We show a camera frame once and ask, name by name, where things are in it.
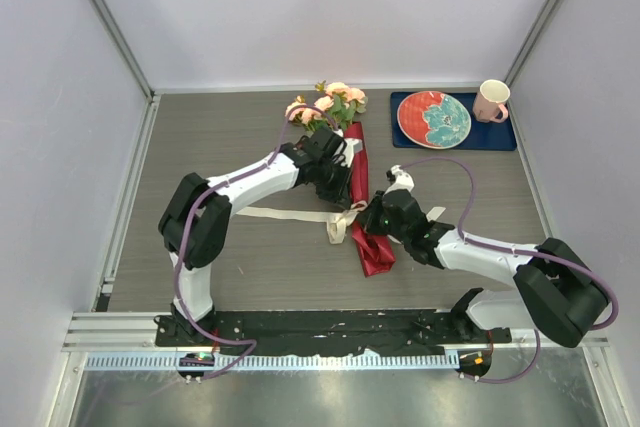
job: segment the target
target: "blue placemat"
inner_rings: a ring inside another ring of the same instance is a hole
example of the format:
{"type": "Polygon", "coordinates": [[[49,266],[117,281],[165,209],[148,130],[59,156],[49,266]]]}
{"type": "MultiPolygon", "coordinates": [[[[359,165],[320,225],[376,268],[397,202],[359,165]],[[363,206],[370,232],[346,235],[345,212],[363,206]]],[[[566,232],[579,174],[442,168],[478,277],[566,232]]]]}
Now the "blue placemat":
{"type": "MultiPolygon", "coordinates": [[[[391,136],[393,146],[399,148],[424,149],[418,144],[414,144],[402,133],[398,125],[398,107],[405,97],[414,92],[392,92],[391,93],[391,136]]],[[[511,119],[507,119],[501,124],[495,122],[478,122],[471,110],[476,94],[449,94],[460,101],[471,114],[471,132],[464,141],[453,147],[461,150],[516,150],[516,136],[513,133],[511,119]]]]}

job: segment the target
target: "flower bouquet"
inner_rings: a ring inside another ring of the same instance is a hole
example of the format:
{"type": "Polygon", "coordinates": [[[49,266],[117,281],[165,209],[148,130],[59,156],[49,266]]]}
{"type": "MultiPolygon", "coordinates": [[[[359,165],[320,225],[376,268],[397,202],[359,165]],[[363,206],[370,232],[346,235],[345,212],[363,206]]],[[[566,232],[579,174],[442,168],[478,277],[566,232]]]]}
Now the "flower bouquet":
{"type": "MultiPolygon", "coordinates": [[[[362,150],[353,159],[350,194],[351,202],[354,204],[360,201],[369,202],[369,161],[364,143],[364,131],[362,124],[354,121],[356,114],[366,112],[367,97],[362,90],[351,88],[342,82],[333,82],[329,85],[326,85],[326,82],[320,82],[315,87],[324,95],[314,102],[314,106],[336,121],[343,130],[345,138],[360,139],[362,142],[362,150]]],[[[308,105],[302,95],[296,97],[295,101],[287,107],[285,116],[291,122],[302,125],[310,133],[315,132],[321,125],[328,124],[322,114],[308,108],[298,109],[289,114],[293,108],[300,105],[308,105]]],[[[391,270],[396,258],[391,250],[389,239],[385,236],[366,234],[357,221],[353,223],[351,229],[351,236],[356,243],[365,277],[391,270]]]]}

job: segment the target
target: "pink mug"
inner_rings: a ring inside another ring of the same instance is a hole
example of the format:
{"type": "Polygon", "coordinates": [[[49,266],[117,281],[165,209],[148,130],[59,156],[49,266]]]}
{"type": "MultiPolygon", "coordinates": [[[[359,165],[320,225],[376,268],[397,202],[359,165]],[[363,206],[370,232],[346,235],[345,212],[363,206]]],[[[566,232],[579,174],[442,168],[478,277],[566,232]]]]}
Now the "pink mug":
{"type": "Polygon", "coordinates": [[[509,111],[504,103],[509,99],[511,91],[504,82],[485,80],[473,103],[473,115],[479,122],[504,122],[509,118],[509,111]]]}

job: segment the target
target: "wall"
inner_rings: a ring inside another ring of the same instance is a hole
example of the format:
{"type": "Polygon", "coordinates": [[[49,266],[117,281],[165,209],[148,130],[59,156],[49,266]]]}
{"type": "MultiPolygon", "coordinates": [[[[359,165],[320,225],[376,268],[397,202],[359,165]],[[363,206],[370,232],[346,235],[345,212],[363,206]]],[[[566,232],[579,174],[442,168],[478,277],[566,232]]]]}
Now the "wall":
{"type": "Polygon", "coordinates": [[[0,0],[0,425],[42,426],[144,99],[88,0],[0,0]]]}
{"type": "Polygon", "coordinates": [[[474,82],[507,73],[544,0],[107,0],[159,89],[474,82]]]}
{"type": "Polygon", "coordinates": [[[638,0],[564,0],[512,103],[554,230],[620,298],[609,335],[636,400],[639,25],[638,0]]]}

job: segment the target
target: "black and white robotic arm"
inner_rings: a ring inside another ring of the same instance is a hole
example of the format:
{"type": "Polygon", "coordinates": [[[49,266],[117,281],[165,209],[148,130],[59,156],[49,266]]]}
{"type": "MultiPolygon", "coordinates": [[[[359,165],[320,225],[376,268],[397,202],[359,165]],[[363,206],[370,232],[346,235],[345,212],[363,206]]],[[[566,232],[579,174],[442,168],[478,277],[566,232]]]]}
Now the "black and white robotic arm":
{"type": "MultiPolygon", "coordinates": [[[[201,214],[189,235],[185,268],[180,272],[182,300],[195,321],[205,322],[212,312],[212,262],[224,245],[230,218],[264,197],[302,184],[313,184],[319,198],[348,209],[351,163],[359,149],[358,140],[319,129],[310,138],[303,136],[296,144],[284,144],[268,168],[233,183],[229,179],[266,164],[273,154],[226,176],[203,179],[189,174],[182,180],[159,224],[174,265],[195,199],[210,187],[226,182],[201,205],[201,214]]],[[[462,332],[536,327],[554,342],[575,347],[608,305],[605,293],[589,278],[553,262],[516,254],[546,252],[584,265],[563,242],[547,239],[541,245],[516,245],[484,239],[511,253],[472,245],[460,237],[453,225],[427,219],[411,195],[413,180],[407,172],[396,166],[387,176],[390,187],[378,191],[357,216],[365,232],[392,237],[421,264],[473,272],[511,287],[506,292],[474,289],[465,295],[458,305],[464,311],[462,332]]],[[[172,315],[184,329],[189,329],[177,299],[172,304],[172,315]]]]}

